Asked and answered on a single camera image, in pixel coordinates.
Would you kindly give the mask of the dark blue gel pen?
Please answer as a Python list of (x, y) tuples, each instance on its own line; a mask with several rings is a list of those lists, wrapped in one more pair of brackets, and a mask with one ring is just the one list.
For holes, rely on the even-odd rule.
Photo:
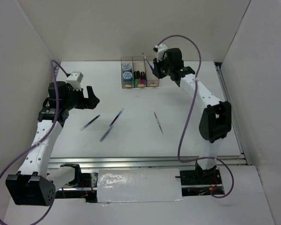
[(122, 114), (122, 112), (124, 111), (124, 108), (121, 108), (121, 110), (118, 112), (118, 114), (116, 115), (116, 117), (112, 120), (112, 122), (110, 123), (110, 127), (113, 126), (113, 124), (115, 123), (115, 121), (119, 118), (119, 116)]

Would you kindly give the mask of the light blue clear pen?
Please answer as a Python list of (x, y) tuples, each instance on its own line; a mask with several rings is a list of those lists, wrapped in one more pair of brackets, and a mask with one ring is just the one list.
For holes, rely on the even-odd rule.
[(80, 131), (83, 131), (86, 129), (90, 124), (92, 124), (95, 120), (97, 120), (100, 117), (100, 114), (98, 114), (96, 117), (94, 117), (91, 121), (89, 121), (87, 124), (85, 124), (83, 127), (80, 128)]

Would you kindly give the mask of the purple capped black highlighter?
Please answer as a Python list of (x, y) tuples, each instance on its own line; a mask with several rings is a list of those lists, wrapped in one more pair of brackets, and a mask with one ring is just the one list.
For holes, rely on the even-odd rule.
[(141, 83), (146, 86), (147, 85), (147, 78), (146, 78), (146, 73), (145, 72), (141, 72), (140, 73), (140, 78), (141, 78)]

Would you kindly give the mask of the green capped black highlighter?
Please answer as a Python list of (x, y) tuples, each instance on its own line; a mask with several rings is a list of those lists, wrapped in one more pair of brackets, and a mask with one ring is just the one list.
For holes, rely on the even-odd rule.
[(140, 72), (139, 71), (134, 71), (133, 77), (134, 77), (134, 86), (137, 87), (138, 84), (139, 84)]

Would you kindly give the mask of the thin black white pen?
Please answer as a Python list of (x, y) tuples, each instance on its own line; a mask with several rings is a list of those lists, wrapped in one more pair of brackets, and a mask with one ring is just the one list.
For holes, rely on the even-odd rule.
[(156, 115), (155, 111), (154, 111), (154, 116), (155, 116), (156, 122), (157, 122), (157, 124), (158, 124), (158, 126), (159, 126), (159, 129), (160, 129), (161, 133), (163, 134), (163, 130), (162, 130), (162, 127), (161, 127), (160, 121), (159, 121), (159, 119), (158, 119), (158, 117), (157, 117), (157, 115)]

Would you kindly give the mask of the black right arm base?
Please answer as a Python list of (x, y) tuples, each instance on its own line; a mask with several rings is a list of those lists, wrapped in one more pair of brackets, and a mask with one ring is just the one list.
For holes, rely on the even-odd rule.
[(182, 196), (210, 195), (212, 190), (214, 195), (224, 194), (219, 170), (204, 178), (199, 178), (194, 170), (180, 170), (180, 175), (176, 178), (181, 181)]

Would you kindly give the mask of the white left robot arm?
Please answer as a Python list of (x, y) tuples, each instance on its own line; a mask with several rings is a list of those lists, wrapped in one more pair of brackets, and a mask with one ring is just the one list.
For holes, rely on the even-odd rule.
[(52, 82), (48, 97), (38, 114), (37, 132), (18, 172), (8, 175), (6, 186), (16, 205), (49, 206), (56, 192), (64, 185), (72, 187), (92, 186), (94, 178), (82, 173), (78, 164), (62, 164), (56, 172), (48, 173), (48, 164), (55, 142), (60, 135), (69, 111), (72, 109), (94, 109), (100, 102), (92, 87), (87, 86), (88, 97), (83, 90), (63, 81)]

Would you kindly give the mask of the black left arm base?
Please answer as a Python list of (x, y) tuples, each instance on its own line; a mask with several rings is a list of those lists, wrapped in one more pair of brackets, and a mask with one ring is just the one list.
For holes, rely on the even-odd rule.
[(82, 199), (97, 202), (97, 172), (81, 173), (77, 180), (66, 183), (56, 193), (56, 199)]

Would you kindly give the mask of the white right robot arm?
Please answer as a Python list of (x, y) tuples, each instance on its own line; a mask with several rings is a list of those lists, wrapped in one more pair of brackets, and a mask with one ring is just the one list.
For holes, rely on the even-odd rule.
[(199, 133), (206, 145), (195, 163), (195, 179), (198, 183), (205, 184), (216, 171), (220, 145), (232, 128), (231, 104), (212, 94), (196, 77), (196, 72), (184, 65), (179, 48), (159, 44), (153, 50), (156, 53), (153, 74), (159, 79), (169, 76), (192, 97), (192, 106), (201, 111)]

